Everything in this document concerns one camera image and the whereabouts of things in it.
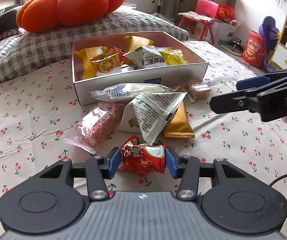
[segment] power cord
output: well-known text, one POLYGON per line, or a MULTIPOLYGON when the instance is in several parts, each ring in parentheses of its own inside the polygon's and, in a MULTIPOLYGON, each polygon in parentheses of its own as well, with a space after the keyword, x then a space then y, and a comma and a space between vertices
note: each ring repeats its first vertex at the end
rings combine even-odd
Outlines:
POLYGON ((279 178, 275 179, 272 183, 269 184, 269 186, 272 187, 272 185, 274 185, 276 182, 278 182, 284 178, 287 178, 287 174, 284 174, 284 175, 280 176, 279 178))

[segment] red plastic chair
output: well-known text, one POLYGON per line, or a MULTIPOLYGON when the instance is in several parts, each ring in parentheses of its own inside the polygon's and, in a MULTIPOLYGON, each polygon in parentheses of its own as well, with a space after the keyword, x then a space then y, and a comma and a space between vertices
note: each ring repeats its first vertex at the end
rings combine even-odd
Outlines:
MULTIPOLYGON (((216 15, 217 15, 217 12, 218 12, 218 7, 219 7, 219 5, 214 3, 214 2, 212 2, 212 1, 209 1, 209 0, 198 0, 197 1, 197 5, 196 5, 196 13, 197 14, 205 14, 206 16, 208 16, 210 18, 215 18, 216 15)), ((215 43, 214 35, 212 33, 212 30, 211 30, 211 25, 213 23, 207 22, 207 21, 202 21, 202 20, 196 20, 194 18, 182 15, 179 27, 183 24, 185 19, 188 21, 188 25, 189 25, 189 28, 190 28, 192 34, 195 34, 195 31, 194 31, 194 28, 192 26, 191 21, 199 22, 199 23, 202 23, 204 25, 203 28, 202 28, 202 31, 201 31, 201 33, 199 35, 199 38, 198 38, 199 41, 202 40, 205 32, 207 31, 207 29, 209 29, 212 44, 215 43)))

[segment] cherry print fabric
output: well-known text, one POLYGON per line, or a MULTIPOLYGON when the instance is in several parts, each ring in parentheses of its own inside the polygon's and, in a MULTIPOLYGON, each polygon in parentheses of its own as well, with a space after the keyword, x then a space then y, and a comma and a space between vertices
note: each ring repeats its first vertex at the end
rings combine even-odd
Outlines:
MULTIPOLYGON (((238 80, 254 76, 206 42, 185 44, 210 63, 204 77, 212 90, 210 97, 231 92, 238 80)), ((174 147, 179 155, 193 155, 202 162, 225 158, 267 184, 287 173, 286 123, 281 120, 263 123, 258 114, 248 111, 217 115, 209 107, 210 97, 194 104, 184 100, 196 138, 160 135, 158 139, 174 147)), ((79 105, 72 84, 71 60, 0 84, 0 197, 58 160, 85 161, 88 152, 64 143, 63 137, 76 135, 74 125, 94 106, 79 105)), ((110 131, 97 154, 108 154, 131 135, 110 131)), ((120 170, 114 179, 106 181, 110 194, 116 190, 176 192, 179 183, 180 180, 170 177, 168 170, 164 174, 146 175, 120 170)), ((199 184, 201 194, 211 188, 209 178, 201 178, 199 184)), ((75 179, 74 186, 86 195, 85 179, 75 179)), ((274 188, 287 199, 287 178, 274 188)), ((3 232, 0 223, 0 236, 3 232)), ((282 233, 287 236, 287 220, 282 233)))

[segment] red bucket with chinese text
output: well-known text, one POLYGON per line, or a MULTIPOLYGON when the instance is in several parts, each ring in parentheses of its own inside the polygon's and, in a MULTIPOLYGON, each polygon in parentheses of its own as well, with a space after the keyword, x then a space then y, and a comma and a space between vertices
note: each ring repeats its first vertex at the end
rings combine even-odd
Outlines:
POLYGON ((250 31, 248 42, 242 55, 243 60, 254 67, 260 67, 265 54, 264 38, 259 33, 250 31))

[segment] snack box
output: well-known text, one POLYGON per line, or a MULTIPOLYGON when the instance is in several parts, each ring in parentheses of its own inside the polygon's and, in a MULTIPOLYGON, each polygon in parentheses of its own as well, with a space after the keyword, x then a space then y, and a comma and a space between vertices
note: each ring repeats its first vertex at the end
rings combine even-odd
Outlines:
POLYGON ((96 36, 75 41, 72 46, 72 80, 79 103, 84 106, 97 100, 90 97, 91 91, 103 90, 106 87, 119 83, 155 83, 165 86, 183 84, 192 79, 203 79, 208 63, 186 47, 183 43, 165 32, 133 32, 96 36), (156 47, 172 47, 181 49, 189 62, 183 65, 172 65, 155 68, 146 68, 93 77, 82 80, 82 62, 74 55, 75 51, 89 47, 106 46, 117 47, 128 52, 128 43, 125 36, 141 36, 154 41, 156 47))

